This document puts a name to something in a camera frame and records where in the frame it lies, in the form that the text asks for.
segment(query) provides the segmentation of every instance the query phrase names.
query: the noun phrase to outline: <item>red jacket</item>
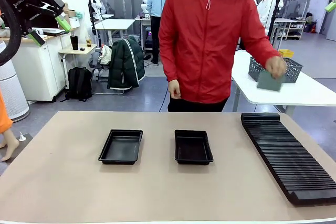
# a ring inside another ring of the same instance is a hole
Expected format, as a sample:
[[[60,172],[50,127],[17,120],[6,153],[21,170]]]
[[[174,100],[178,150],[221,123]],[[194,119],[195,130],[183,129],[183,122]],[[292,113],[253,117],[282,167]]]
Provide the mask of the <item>red jacket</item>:
[[[182,99],[217,103],[230,96],[240,37],[263,66],[279,55],[265,36],[254,0],[166,0],[160,57],[167,80],[179,81]]]

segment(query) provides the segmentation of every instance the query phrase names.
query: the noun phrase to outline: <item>green puffer jacket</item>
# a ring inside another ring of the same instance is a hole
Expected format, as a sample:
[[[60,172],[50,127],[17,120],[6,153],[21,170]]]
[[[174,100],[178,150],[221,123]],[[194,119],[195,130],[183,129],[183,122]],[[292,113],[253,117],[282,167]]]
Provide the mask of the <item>green puffer jacket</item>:
[[[113,43],[108,88],[137,88],[144,76],[143,52],[136,39],[129,37]]]

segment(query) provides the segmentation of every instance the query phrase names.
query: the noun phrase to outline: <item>yellow bin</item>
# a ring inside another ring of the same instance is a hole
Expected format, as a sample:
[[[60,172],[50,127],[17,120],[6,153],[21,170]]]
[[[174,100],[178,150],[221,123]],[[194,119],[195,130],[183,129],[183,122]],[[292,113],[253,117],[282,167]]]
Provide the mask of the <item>yellow bin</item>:
[[[279,52],[284,58],[292,58],[294,55],[294,52],[289,49],[280,49]]]

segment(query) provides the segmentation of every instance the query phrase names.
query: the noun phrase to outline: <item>gray mesh basket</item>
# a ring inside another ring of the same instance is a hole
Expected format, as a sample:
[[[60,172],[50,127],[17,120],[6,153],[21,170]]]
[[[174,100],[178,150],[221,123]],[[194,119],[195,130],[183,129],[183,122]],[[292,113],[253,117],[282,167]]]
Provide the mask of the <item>gray mesh basket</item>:
[[[284,58],[287,64],[287,70],[285,73],[286,80],[285,83],[295,83],[299,77],[299,74],[302,69],[302,65],[298,64],[297,62],[293,61],[290,58]],[[256,60],[251,57],[250,60],[250,68],[248,70],[248,74],[254,79],[255,81],[259,80],[259,74],[262,71],[266,71],[265,68],[262,67]]]

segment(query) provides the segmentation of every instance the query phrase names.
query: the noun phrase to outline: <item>jacket drawstring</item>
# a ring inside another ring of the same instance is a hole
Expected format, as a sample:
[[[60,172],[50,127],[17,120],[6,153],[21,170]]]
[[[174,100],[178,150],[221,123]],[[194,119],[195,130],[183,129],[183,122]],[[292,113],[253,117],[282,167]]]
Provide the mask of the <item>jacket drawstring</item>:
[[[207,10],[210,10],[210,6],[211,6],[211,0],[208,0],[208,3],[206,4],[206,7],[205,9]]]

